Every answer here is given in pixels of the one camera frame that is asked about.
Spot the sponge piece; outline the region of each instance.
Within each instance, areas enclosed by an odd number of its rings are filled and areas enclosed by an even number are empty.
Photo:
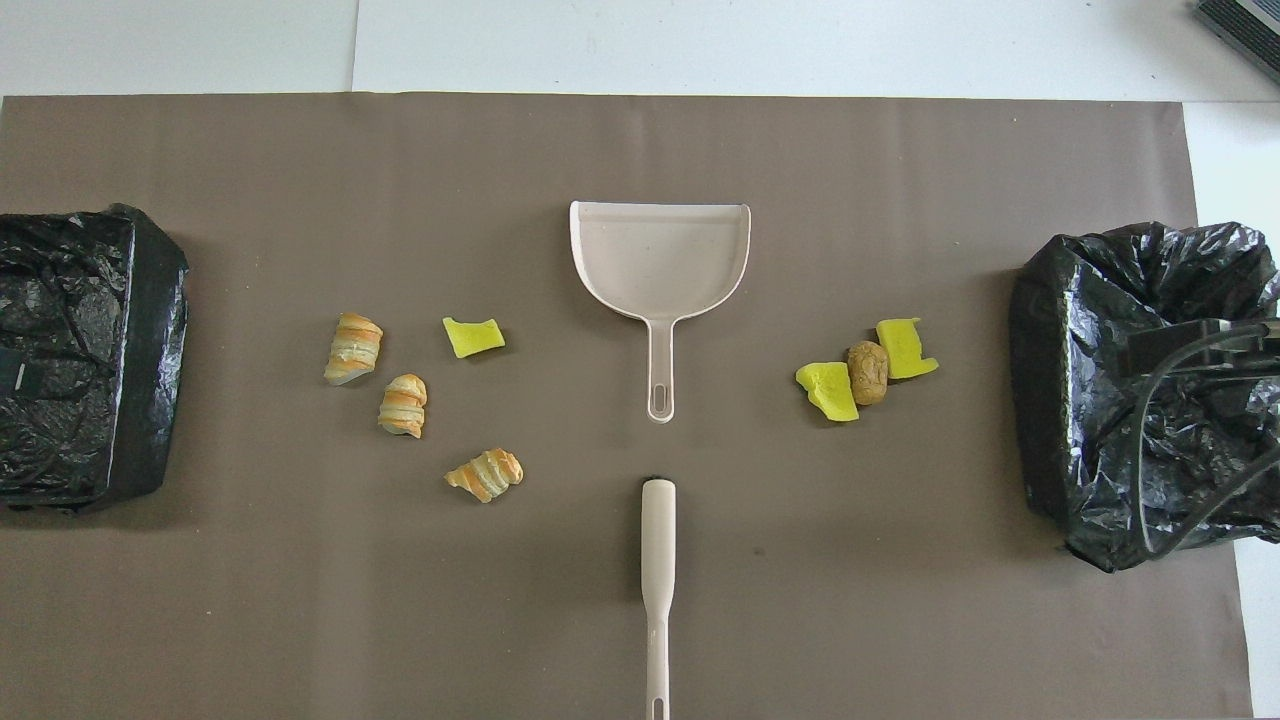
[[[796,382],[809,391],[813,402],[828,420],[847,423],[858,419],[854,388],[845,363],[809,363],[796,370]]]
[[[919,318],[910,318],[876,323],[876,334],[888,354],[888,377],[892,380],[905,380],[938,369],[937,360],[922,357],[924,347],[915,332],[915,323],[919,322]]]
[[[458,357],[507,345],[502,338],[502,331],[498,329],[498,322],[492,318],[483,323],[460,323],[453,318],[445,318],[444,332],[449,333],[453,354]]]

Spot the white plastic handle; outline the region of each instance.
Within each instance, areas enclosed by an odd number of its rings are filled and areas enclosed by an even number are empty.
[[[653,479],[640,501],[640,592],[649,618],[649,682],[645,720],[671,719],[667,618],[676,593],[676,486]]]
[[[675,322],[649,325],[649,419],[667,423],[676,414]]]

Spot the bread roll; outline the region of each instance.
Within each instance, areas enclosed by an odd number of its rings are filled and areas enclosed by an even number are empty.
[[[378,409],[378,424],[392,434],[422,437],[426,421],[426,383],[410,373],[392,380],[383,392]]]
[[[338,329],[334,331],[333,345],[329,346],[329,364],[324,368],[324,379],[332,386],[340,386],[371,373],[378,364],[383,329],[369,318],[355,313],[338,315]]]
[[[476,496],[480,502],[489,502],[507,492],[511,486],[518,486],[525,479],[525,470],[516,456],[497,447],[486,450],[479,457],[444,475],[444,480],[456,488],[462,488]]]

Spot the plastic wrap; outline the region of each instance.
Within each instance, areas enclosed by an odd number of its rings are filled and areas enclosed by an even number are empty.
[[[182,250],[141,210],[0,215],[0,502],[105,507],[164,479],[187,328]]]
[[[1074,555],[1106,571],[1143,561],[1126,441],[1143,378],[1124,372],[1126,338],[1196,319],[1270,318],[1277,284],[1262,234],[1238,223],[1056,236],[1023,268],[1010,305],[1010,361],[1027,498],[1053,518]],[[1160,387],[1142,468],[1153,538],[1167,537],[1276,445],[1277,402],[1272,379],[1187,373]],[[1280,542],[1275,470],[1229,500],[1183,547],[1249,536]]]

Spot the cable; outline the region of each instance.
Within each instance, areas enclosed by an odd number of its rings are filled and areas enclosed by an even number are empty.
[[[1176,550],[1178,546],[1187,539],[1187,536],[1189,536],[1202,521],[1204,521],[1206,518],[1212,515],[1215,510],[1221,507],[1222,503],[1231,497],[1231,495],[1265,473],[1271,465],[1280,462],[1280,446],[1263,452],[1257,457],[1257,460],[1245,466],[1244,470],[1240,470],[1240,473],[1235,475],[1231,482],[1220,487],[1213,495],[1206,498],[1206,501],[1201,503],[1201,509],[1188,516],[1183,523],[1183,527],[1169,538],[1166,546],[1157,551],[1151,544],[1151,532],[1147,528],[1147,507],[1142,503],[1143,436],[1146,434],[1147,409],[1151,406],[1152,396],[1156,395],[1156,388],[1160,387],[1160,383],[1174,370],[1174,368],[1197,352],[1203,352],[1211,347],[1233,340],[1261,338],[1266,337],[1270,329],[1267,325],[1258,323],[1231,328],[1229,331],[1208,334],[1199,340],[1188,342],[1161,360],[1160,364],[1151,370],[1151,377],[1147,378],[1147,382],[1138,391],[1134,413],[1129,419],[1129,434],[1133,437],[1132,442],[1134,457],[1133,477],[1129,479],[1129,502],[1133,506],[1132,523],[1135,525],[1132,532],[1135,532],[1142,541],[1142,551],[1146,560],[1156,560]]]

